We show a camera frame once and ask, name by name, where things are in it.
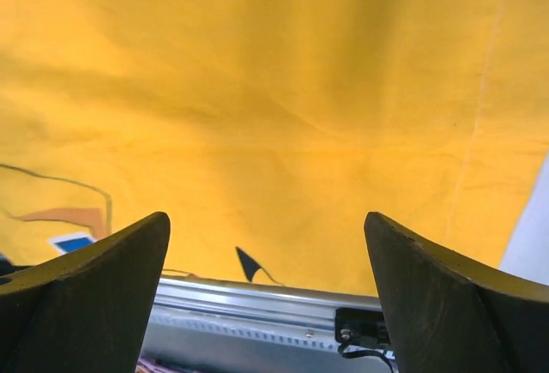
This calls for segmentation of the yellow cartoon placemat cloth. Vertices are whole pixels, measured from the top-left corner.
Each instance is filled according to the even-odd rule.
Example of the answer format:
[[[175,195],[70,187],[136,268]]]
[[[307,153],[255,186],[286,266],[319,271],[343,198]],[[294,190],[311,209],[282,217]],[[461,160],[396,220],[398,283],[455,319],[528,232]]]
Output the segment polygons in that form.
[[[548,161],[548,0],[1,0],[1,251],[155,212],[167,274],[376,291],[370,211],[493,267]]]

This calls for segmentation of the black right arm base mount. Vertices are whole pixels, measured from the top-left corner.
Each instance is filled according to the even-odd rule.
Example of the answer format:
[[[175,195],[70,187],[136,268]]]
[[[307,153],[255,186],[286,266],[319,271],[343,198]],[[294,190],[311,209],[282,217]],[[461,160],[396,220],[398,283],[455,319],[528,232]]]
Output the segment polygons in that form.
[[[335,341],[343,358],[393,359],[393,348],[383,313],[339,308],[335,311]]]

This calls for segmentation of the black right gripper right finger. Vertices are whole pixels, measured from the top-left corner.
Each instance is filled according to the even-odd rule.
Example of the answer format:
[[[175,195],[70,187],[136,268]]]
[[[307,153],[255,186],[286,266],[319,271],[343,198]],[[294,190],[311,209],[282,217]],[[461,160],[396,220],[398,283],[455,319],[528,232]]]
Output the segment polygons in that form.
[[[379,212],[365,241],[401,372],[546,372],[548,288],[436,244]]]

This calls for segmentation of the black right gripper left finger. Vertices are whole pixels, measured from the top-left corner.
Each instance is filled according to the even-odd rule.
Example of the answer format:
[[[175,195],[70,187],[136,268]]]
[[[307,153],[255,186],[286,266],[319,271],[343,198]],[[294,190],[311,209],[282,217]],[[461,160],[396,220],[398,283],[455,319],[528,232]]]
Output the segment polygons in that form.
[[[3,372],[132,372],[169,244],[156,212],[94,244],[1,276]]]

